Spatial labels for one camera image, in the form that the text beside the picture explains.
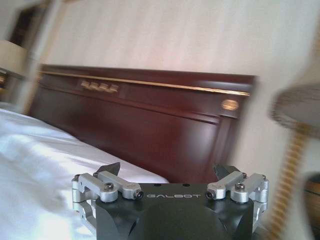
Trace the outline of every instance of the blurry object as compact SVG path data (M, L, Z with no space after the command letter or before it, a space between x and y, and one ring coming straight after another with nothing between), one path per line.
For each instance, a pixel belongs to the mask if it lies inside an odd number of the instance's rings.
M320 138L320 48L303 75L292 86L280 92L273 106L272 118L282 126L294 130L278 190L271 212L267 239L277 240L285 227L301 156L308 137Z
M304 187L304 202L316 240L320 240L320 174L310 177Z
M12 42L0 40L0 93L4 91L9 75L24 75L27 50Z
M44 0L43 3L22 9L18 14L9 41L29 49L39 32L49 3L49 0Z

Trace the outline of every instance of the wall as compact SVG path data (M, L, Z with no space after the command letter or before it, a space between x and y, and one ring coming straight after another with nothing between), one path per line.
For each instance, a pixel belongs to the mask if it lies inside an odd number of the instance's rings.
M289 131L268 112L310 59L319 10L318 0L70 1L43 62L259 76L232 162L266 174L272 195ZM308 148L303 172L320 167L320 144ZM287 239L308 239L300 196Z

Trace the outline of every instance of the robotic hand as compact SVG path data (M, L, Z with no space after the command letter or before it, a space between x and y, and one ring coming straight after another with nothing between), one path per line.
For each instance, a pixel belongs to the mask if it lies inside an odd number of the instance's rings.
M72 179L73 209L97 240L249 240L268 207L266 176L231 166L215 166L219 181L208 185L138 184L119 170Z

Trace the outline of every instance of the bedding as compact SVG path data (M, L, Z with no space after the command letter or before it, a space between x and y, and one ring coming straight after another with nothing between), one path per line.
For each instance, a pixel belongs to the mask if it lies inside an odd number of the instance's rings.
M1 239L96 239L72 210L71 179L101 165L120 162L130 182L168 182L32 117L0 109L0 126Z

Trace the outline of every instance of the dark red headboard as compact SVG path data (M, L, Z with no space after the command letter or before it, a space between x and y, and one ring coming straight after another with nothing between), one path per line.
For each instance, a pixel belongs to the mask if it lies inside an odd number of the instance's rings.
M227 163L249 75L44 65L29 115L167 178L216 180Z

